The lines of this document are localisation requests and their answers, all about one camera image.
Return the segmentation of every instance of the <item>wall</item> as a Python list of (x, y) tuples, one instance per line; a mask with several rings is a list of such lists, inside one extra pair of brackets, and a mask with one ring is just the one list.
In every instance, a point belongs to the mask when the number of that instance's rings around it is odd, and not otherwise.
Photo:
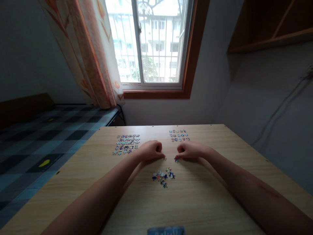
[(0, 9), (0, 101), (48, 92), (55, 103), (83, 103), (38, 0)]
[[(247, 143), (257, 139), (272, 113), (313, 64), (313, 42), (247, 54), (216, 123), (224, 123)], [(303, 82), (295, 94), (305, 86)], [(313, 82), (287, 99), (253, 147), (313, 194)]]
[(211, 0), (189, 100), (126, 100), (127, 125), (212, 123), (230, 86), (226, 56), (243, 0)]

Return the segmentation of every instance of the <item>forearm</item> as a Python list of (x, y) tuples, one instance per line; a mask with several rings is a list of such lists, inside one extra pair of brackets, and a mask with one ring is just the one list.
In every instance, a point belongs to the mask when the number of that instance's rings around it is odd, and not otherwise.
[(268, 234), (313, 234), (313, 222), (272, 187), (210, 149), (204, 155)]
[(95, 234), (140, 157), (133, 152), (70, 204), (42, 234)]

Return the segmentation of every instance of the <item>pile of puzzle pieces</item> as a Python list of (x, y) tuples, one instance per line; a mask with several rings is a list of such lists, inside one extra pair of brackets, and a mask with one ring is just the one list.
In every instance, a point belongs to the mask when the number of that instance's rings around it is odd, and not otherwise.
[(153, 173), (152, 176), (152, 180), (155, 181), (159, 181), (161, 183), (161, 185), (163, 185), (163, 188), (167, 188), (167, 183), (165, 182), (165, 180), (169, 177), (171, 179), (175, 179), (175, 174), (172, 172), (172, 169), (169, 167), (165, 168), (165, 171), (167, 172), (167, 174), (165, 174), (162, 171), (158, 171), (158, 173)]
[(174, 141), (185, 141), (185, 140), (190, 140), (188, 136), (188, 134), (186, 133), (186, 130), (179, 130), (179, 131), (176, 131), (176, 130), (172, 130), (170, 131), (170, 136), (172, 137), (172, 142)]
[(131, 153), (138, 149), (138, 144), (140, 143), (140, 135), (131, 134), (131, 135), (118, 135), (118, 142), (116, 143), (115, 151), (113, 155), (121, 155), (126, 153)]

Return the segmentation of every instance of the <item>light wood tabletop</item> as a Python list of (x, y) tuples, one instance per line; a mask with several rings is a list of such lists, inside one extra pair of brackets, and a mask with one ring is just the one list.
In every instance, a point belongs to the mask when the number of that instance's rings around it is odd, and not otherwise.
[[(179, 142), (169, 130), (185, 129), (192, 141), (220, 154), (268, 183), (313, 218), (313, 196), (223, 124), (179, 126), (101, 127), (29, 202), (0, 234), (39, 234), (74, 199), (126, 155), (113, 155), (117, 135), (139, 134), (139, 146), (159, 140), (167, 160), (136, 169), (102, 234), (146, 234), (151, 227), (185, 226), (187, 234), (264, 234), (208, 163), (195, 164), (174, 156)], [(171, 167), (175, 179), (168, 188), (152, 181), (152, 174)]]

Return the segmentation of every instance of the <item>wall outlet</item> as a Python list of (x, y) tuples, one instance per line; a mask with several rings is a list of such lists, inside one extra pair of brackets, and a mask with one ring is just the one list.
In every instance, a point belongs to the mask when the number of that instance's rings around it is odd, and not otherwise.
[(299, 78), (300, 80), (309, 80), (313, 78), (313, 65), (310, 65)]

